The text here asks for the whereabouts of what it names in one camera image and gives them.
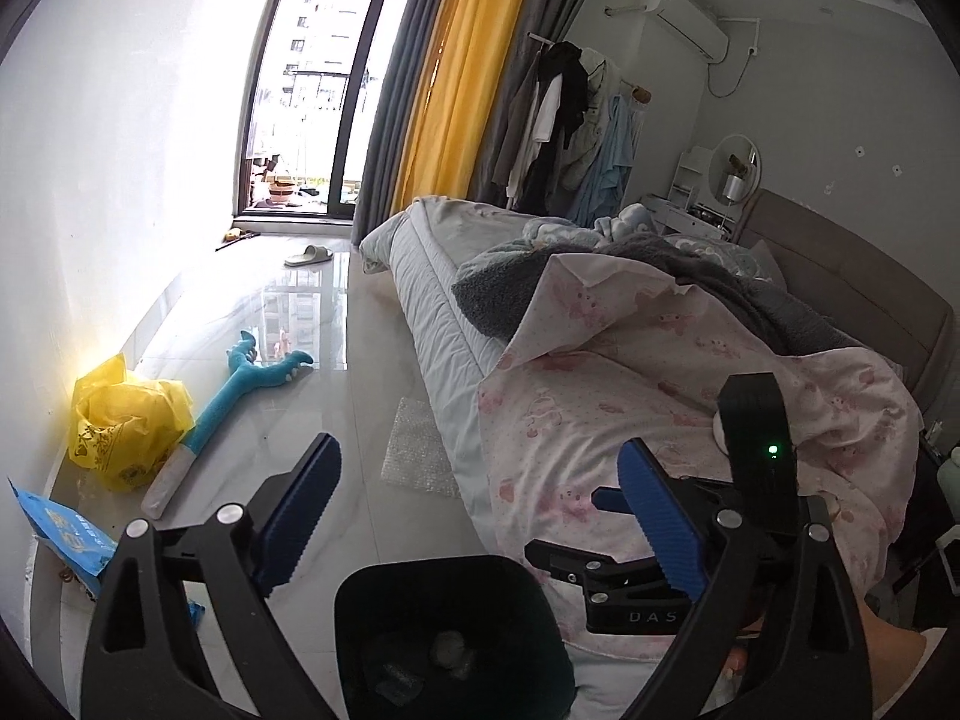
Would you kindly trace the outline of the person right hand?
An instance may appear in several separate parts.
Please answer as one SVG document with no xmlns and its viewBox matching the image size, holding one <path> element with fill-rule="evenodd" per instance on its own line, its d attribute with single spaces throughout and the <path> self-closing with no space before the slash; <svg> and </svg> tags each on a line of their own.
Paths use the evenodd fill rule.
<svg viewBox="0 0 960 720">
<path fill-rule="evenodd" d="M 864 600 L 859 600 L 857 607 L 871 667 L 872 708 L 878 712 L 898 697 L 910 682 L 926 651 L 928 639 L 919 632 L 882 621 Z"/>
</svg>

